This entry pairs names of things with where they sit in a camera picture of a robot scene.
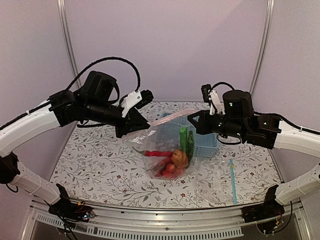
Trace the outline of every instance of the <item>floral pattern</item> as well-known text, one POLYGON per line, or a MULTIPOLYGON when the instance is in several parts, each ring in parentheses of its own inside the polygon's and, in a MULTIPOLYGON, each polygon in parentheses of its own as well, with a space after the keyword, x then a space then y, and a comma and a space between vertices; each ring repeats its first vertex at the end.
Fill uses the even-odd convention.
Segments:
MULTIPOLYGON (((140 110, 149 121, 163 113, 208 109, 200 102, 153 102, 140 110)), ((175 180, 151 179, 142 158, 116 138, 111 126, 76 128, 50 179, 72 198, 147 208, 208 208, 233 205, 230 159, 238 204, 261 202, 280 182, 268 151, 248 144, 220 144, 198 172, 175 180)))

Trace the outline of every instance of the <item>light blue plastic crate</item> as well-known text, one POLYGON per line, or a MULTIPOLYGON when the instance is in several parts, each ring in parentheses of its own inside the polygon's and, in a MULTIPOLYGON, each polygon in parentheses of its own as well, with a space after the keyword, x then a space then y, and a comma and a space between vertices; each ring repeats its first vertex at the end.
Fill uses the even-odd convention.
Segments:
MULTIPOLYGON (((171 113, 165 112, 162 114, 162 118, 170 114, 171 113)), ((193 131, 195 141, 194 155, 196 157, 212 158, 215 155, 219 147, 219 142, 217 141, 216 134, 197 134, 196 128, 188 121, 187 116, 177 117, 176 119, 171 120, 170 122, 164 123, 156 136, 157 142, 166 143, 170 144, 171 146, 178 147, 180 145, 180 127, 186 127, 188 131, 193 131)))

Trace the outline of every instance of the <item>green pepper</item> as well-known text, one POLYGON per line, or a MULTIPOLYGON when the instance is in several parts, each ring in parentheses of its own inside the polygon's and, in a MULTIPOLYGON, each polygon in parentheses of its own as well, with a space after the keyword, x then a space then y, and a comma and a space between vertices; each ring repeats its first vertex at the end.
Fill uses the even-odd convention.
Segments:
POLYGON ((189 131, 189 134, 188 134, 186 148, 187 148, 186 155, 189 159, 189 163, 186 166, 186 168, 188 168, 192 161, 192 158, 194 156, 194 151, 195 151, 195 137, 194 137, 194 132, 191 130, 189 131))
POLYGON ((180 149, 187 153, 188 129, 182 126, 179 130, 180 134, 180 149))

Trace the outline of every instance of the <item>tabletop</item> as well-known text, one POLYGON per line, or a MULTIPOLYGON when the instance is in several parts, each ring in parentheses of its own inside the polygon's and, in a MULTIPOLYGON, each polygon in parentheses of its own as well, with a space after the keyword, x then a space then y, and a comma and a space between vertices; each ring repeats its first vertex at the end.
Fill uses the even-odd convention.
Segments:
MULTIPOLYGON (((163 113, 204 110, 201 102, 153 102, 140 112, 149 121, 163 113)), ((175 180, 146 175, 142 158, 116 138, 111 126, 75 128, 50 181, 70 197, 144 208, 208 208, 261 202, 280 182, 267 149, 250 144, 220 144, 198 171, 175 180)))

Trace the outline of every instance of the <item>red chili pepper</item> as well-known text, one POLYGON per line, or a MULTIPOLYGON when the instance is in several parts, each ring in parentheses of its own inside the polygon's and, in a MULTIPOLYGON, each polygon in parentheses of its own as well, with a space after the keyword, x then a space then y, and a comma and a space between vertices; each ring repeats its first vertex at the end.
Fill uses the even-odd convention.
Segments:
POLYGON ((146 157, 169 157, 173 154, 172 151, 145 151, 146 157))

